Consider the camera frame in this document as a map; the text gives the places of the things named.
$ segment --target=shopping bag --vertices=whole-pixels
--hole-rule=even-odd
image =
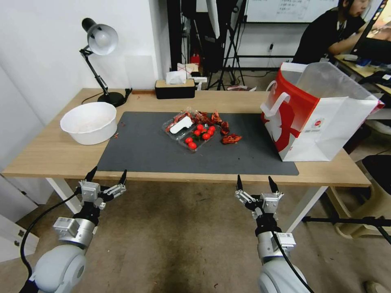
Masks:
[[[379,100],[328,62],[283,63],[261,105],[283,161],[331,161]]]

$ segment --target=chair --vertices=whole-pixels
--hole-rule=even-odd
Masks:
[[[361,219],[365,216],[391,218],[391,155],[370,155],[357,163],[372,185],[369,188],[354,188],[354,191],[367,194],[366,202],[354,211],[349,211],[336,189],[330,187],[326,193],[341,218]],[[336,231],[347,238],[362,235],[380,235],[370,225],[336,224]],[[384,227],[391,232],[391,227]]]

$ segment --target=tissue box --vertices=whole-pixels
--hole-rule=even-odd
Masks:
[[[194,79],[187,79],[184,84],[170,85],[164,80],[157,80],[155,83],[155,93],[158,99],[171,98],[194,98],[196,85]]]

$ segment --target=tissue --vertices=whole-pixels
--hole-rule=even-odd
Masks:
[[[185,71],[171,71],[166,74],[166,84],[184,84],[186,83]]]

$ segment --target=white bowl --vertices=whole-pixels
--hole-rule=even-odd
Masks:
[[[98,144],[117,131],[117,110],[105,102],[87,103],[73,108],[60,121],[60,127],[80,144]]]

